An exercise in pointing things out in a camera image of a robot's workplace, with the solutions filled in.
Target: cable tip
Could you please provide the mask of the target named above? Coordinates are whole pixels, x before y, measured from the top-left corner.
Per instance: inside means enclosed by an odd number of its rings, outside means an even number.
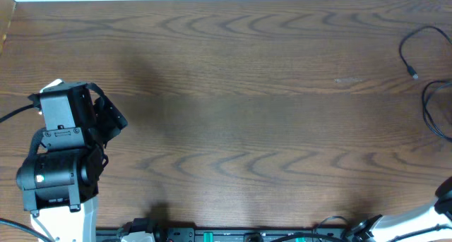
[[[417,76],[416,70],[412,66],[407,66],[407,70],[413,79],[417,80],[419,78],[419,76]]]

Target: cable connector plug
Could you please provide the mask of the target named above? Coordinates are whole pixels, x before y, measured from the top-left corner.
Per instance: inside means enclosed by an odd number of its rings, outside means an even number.
[[[416,70],[412,66],[407,66],[407,70],[413,79],[417,80],[419,78],[419,76],[417,76]]]

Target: wooden table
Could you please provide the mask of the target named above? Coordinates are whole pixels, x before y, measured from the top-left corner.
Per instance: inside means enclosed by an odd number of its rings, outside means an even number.
[[[0,114],[55,78],[105,90],[129,127],[107,148],[98,226],[397,214],[431,200],[452,168],[420,106],[426,83],[450,77],[451,48],[432,31],[410,40],[413,80],[398,44],[451,23],[452,0],[20,3]],[[33,111],[0,125],[1,217],[30,223],[15,177],[43,125]]]

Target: green tape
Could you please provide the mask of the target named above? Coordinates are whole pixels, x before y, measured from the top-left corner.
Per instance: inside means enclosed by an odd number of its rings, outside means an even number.
[[[204,232],[204,242],[213,242],[213,233],[212,232]]]

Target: wooden panel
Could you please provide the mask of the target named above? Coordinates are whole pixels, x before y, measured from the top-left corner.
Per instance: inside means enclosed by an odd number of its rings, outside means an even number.
[[[6,39],[9,23],[13,17],[14,6],[16,6],[14,0],[0,0],[0,55],[3,50],[3,43]]]
[[[451,22],[452,0],[19,4],[0,114],[55,78],[105,90],[129,127],[107,148],[98,226],[396,214],[429,201],[452,167],[420,111],[422,87],[450,76],[450,47],[430,31],[410,40],[413,80],[398,43]],[[29,223],[14,178],[43,125],[32,111],[1,125],[2,217]]]

